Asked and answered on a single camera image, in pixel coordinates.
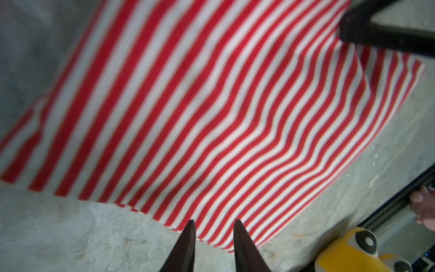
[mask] black pupil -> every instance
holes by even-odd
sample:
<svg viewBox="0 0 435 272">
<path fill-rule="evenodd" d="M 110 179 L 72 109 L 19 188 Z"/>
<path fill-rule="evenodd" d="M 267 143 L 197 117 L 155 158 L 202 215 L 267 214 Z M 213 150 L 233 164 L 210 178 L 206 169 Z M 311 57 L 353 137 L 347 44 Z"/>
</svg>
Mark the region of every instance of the black pupil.
<svg viewBox="0 0 435 272">
<path fill-rule="evenodd" d="M 399 261 L 394 264 L 394 272 L 405 272 L 405 271 L 408 272 L 412 271 L 412 268 L 408 263 Z"/>
<path fill-rule="evenodd" d="M 369 238 L 370 240 L 373 241 L 372 245 L 367 244 L 367 242 L 366 242 L 368 240 L 367 238 Z M 376 237 L 373 235 L 373 233 L 371 233 L 369 231 L 357 232 L 357 233 L 355 233 L 355 239 L 356 239 L 358 246 L 362 250 L 364 250 L 368 254 L 375 254 L 376 253 L 376 249 L 378 248 L 378 245 L 376 242 Z"/>
</svg>

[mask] yellow toy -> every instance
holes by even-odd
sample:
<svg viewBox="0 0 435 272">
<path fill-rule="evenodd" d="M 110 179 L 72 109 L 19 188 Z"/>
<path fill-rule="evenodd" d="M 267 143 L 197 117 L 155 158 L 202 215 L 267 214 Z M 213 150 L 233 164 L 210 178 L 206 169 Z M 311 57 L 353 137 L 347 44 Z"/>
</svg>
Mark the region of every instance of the yellow toy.
<svg viewBox="0 0 435 272">
<path fill-rule="evenodd" d="M 375 235 L 354 228 L 333 242 L 316 259 L 316 272 L 412 272 L 408 261 L 394 254 L 378 257 Z"/>
</svg>

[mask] person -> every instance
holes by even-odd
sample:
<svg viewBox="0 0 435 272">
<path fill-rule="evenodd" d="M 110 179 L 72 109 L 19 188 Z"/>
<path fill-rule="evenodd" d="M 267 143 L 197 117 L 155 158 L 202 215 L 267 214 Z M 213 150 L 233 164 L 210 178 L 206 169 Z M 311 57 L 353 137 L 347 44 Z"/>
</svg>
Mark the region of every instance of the person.
<svg viewBox="0 0 435 272">
<path fill-rule="evenodd" d="M 419 191 L 411 193 L 409 200 L 417 224 L 435 231 L 435 190 L 422 186 Z"/>
</svg>

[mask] red and white striped fabric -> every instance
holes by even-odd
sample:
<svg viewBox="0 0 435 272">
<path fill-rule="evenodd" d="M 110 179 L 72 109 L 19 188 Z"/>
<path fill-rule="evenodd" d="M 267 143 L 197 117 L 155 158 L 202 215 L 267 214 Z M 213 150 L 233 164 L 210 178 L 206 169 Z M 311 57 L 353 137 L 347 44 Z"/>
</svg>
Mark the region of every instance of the red and white striped fabric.
<svg viewBox="0 0 435 272">
<path fill-rule="evenodd" d="M 231 251 L 261 245 L 355 160 L 423 65 L 337 37 L 349 0 L 102 1 L 1 178 L 116 203 Z"/>
</svg>

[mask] marble surface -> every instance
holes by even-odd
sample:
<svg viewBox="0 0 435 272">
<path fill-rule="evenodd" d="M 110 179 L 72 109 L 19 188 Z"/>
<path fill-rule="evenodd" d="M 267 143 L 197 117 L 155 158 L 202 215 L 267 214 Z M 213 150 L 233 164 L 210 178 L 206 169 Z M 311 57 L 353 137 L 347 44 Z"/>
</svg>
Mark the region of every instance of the marble surface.
<svg viewBox="0 0 435 272">
<path fill-rule="evenodd" d="M 0 2 L 0 136 L 49 88 L 96 0 Z M 405 0 L 377 22 L 435 31 L 435 2 Z M 260 248 L 273 271 L 297 271 L 435 162 L 435 60 L 362 156 Z M 178 234 L 112 205 L 0 183 L 2 271 L 158 271 Z M 195 271 L 235 271 L 234 257 L 197 242 Z"/>
</svg>

